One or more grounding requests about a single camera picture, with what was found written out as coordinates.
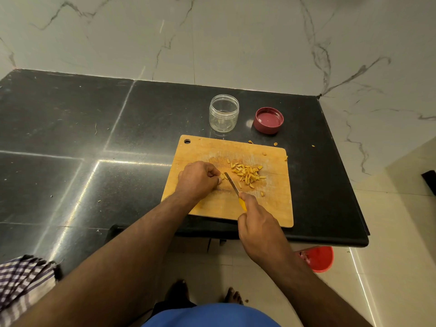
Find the jar rim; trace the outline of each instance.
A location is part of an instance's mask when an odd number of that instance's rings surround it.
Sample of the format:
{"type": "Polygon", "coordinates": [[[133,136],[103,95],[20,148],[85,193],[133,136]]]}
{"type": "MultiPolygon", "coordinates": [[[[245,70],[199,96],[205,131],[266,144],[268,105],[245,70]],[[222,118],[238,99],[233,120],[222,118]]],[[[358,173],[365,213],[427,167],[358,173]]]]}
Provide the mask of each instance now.
{"type": "Polygon", "coordinates": [[[213,112],[217,116],[224,117],[224,118],[229,118],[229,117],[232,117],[232,116],[236,115],[239,112],[239,102],[233,96],[230,96],[230,95],[227,95],[227,94],[220,94],[220,95],[217,95],[214,98],[212,98],[212,101],[211,101],[211,104],[210,104],[210,109],[213,110],[213,112]],[[216,102],[216,101],[229,101],[229,102],[232,102],[236,106],[236,110],[231,111],[231,112],[218,111],[213,106],[214,102],[216,102]]]}

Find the striped fabric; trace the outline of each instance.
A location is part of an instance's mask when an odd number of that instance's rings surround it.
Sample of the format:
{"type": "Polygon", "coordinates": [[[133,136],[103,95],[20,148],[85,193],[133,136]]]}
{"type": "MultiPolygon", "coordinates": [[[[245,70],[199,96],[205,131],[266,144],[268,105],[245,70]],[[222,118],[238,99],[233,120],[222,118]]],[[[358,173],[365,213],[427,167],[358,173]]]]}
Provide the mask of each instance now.
{"type": "Polygon", "coordinates": [[[0,327],[8,327],[55,285],[55,262],[24,255],[0,264],[0,327]]]}

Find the red bucket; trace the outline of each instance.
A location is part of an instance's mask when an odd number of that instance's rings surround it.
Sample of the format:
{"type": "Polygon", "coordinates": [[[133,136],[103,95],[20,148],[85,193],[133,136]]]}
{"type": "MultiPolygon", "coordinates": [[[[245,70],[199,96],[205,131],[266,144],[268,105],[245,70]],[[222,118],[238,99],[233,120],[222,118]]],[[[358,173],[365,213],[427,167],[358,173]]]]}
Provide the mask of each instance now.
{"type": "Polygon", "coordinates": [[[333,248],[332,247],[316,247],[309,250],[296,252],[310,268],[316,272],[325,272],[333,265],[333,248]]]}

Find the empty jar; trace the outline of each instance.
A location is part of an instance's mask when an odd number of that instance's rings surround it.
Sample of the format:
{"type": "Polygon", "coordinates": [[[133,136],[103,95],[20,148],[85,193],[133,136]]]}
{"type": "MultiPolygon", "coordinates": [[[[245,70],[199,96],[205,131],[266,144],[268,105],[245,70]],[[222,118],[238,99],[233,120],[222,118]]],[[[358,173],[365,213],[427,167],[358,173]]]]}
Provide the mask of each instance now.
{"type": "Polygon", "coordinates": [[[230,95],[217,95],[209,107],[209,124],[218,132],[231,131],[238,120],[239,102],[230,95]]]}

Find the forearm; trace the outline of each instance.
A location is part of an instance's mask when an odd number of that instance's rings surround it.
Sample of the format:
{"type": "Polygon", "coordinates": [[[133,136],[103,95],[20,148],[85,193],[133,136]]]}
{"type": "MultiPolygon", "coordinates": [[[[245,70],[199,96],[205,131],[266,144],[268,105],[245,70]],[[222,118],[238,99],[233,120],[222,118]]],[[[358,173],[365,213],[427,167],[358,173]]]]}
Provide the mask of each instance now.
{"type": "Polygon", "coordinates": [[[154,287],[155,272],[195,202],[173,194],[96,251],[17,325],[125,324],[154,287]]]}
{"type": "Polygon", "coordinates": [[[371,326],[293,253],[265,271],[285,294],[305,327],[371,326]]]}

